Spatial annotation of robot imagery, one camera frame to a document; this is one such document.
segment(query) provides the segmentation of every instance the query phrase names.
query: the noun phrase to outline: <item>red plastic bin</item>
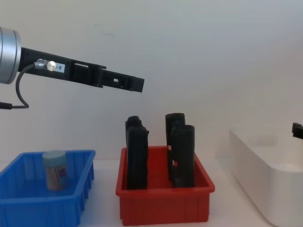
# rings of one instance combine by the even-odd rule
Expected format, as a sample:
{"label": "red plastic bin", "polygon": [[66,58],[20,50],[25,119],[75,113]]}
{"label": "red plastic bin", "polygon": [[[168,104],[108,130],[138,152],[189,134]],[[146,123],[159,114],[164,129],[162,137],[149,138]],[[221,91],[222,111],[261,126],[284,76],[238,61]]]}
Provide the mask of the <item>red plastic bin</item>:
{"label": "red plastic bin", "polygon": [[205,222],[214,183],[195,155],[195,187],[173,188],[167,171],[166,146],[149,147],[148,186],[127,190],[127,152],[122,149],[116,194],[125,226]]}

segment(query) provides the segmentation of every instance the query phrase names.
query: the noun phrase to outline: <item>silver cylindrical motor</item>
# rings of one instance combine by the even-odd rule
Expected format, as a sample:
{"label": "silver cylindrical motor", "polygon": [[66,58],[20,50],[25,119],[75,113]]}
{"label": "silver cylindrical motor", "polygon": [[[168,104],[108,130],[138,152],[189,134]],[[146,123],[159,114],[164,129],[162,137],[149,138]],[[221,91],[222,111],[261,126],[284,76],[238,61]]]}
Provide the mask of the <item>silver cylindrical motor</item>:
{"label": "silver cylindrical motor", "polygon": [[0,83],[15,79],[21,56],[21,38],[17,31],[0,27]]}

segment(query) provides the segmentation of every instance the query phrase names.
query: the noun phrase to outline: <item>black bracket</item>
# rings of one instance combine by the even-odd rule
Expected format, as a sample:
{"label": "black bracket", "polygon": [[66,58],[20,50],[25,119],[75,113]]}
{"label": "black bracket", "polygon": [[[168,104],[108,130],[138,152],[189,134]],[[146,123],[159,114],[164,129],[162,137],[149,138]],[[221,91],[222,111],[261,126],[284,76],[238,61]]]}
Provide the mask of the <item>black bracket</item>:
{"label": "black bracket", "polygon": [[293,123],[293,137],[303,139],[303,126],[299,123]]}
{"label": "black bracket", "polygon": [[144,79],[106,70],[105,66],[76,61],[61,56],[39,52],[22,47],[18,71],[34,63],[38,59],[54,61],[57,70],[48,71],[32,69],[28,73],[62,79],[94,87],[115,87],[119,89],[142,92]]}

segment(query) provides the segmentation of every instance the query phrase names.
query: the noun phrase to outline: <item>black plastic part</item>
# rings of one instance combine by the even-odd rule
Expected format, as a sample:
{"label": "black plastic part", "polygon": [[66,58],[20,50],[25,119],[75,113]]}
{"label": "black plastic part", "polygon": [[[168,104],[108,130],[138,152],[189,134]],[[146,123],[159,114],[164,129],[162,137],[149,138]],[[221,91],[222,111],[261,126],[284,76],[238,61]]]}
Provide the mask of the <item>black plastic part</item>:
{"label": "black plastic part", "polygon": [[64,72],[33,69],[28,73],[49,78],[68,80],[94,87],[108,86],[137,92],[142,92],[143,90],[144,79],[107,71],[105,70],[106,67],[102,65],[76,61],[24,47],[21,49],[21,59],[18,71],[21,71],[23,68],[38,59],[63,64],[65,65]]}
{"label": "black plastic part", "polygon": [[293,123],[293,137],[303,139],[303,126],[299,123]]}
{"label": "black plastic part", "polygon": [[173,150],[172,168],[173,186],[177,188],[194,187],[195,160],[195,128],[192,125],[179,125],[171,133],[171,147]]}
{"label": "black plastic part", "polygon": [[140,127],[142,126],[142,121],[138,116],[131,116],[127,119],[125,122],[125,137],[126,137],[126,143],[127,143],[127,131],[130,127]]}
{"label": "black plastic part", "polygon": [[170,134],[172,128],[176,125],[185,125],[185,115],[184,113],[170,113],[165,115],[165,124],[166,124],[166,145],[167,145],[167,168],[169,179],[172,181],[172,150],[169,149],[171,146]]}
{"label": "black plastic part", "polygon": [[11,110],[12,108],[13,108],[13,105],[11,103],[1,103],[0,102],[0,109]]}
{"label": "black plastic part", "polygon": [[148,131],[145,127],[127,130],[127,189],[147,188]]}

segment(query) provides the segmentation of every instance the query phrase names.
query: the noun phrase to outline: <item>black cable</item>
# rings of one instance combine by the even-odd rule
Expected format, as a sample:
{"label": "black cable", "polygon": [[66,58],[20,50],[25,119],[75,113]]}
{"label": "black cable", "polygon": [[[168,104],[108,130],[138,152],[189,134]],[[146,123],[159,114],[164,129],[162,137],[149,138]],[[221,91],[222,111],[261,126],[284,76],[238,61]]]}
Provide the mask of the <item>black cable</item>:
{"label": "black cable", "polygon": [[29,108],[29,105],[27,102],[23,99],[21,93],[20,93],[20,80],[24,73],[28,72],[29,70],[33,69],[35,67],[35,64],[31,64],[29,66],[26,66],[21,72],[19,73],[17,80],[16,80],[16,93],[19,98],[19,100],[22,102],[23,105],[13,105],[13,109],[26,109]]}

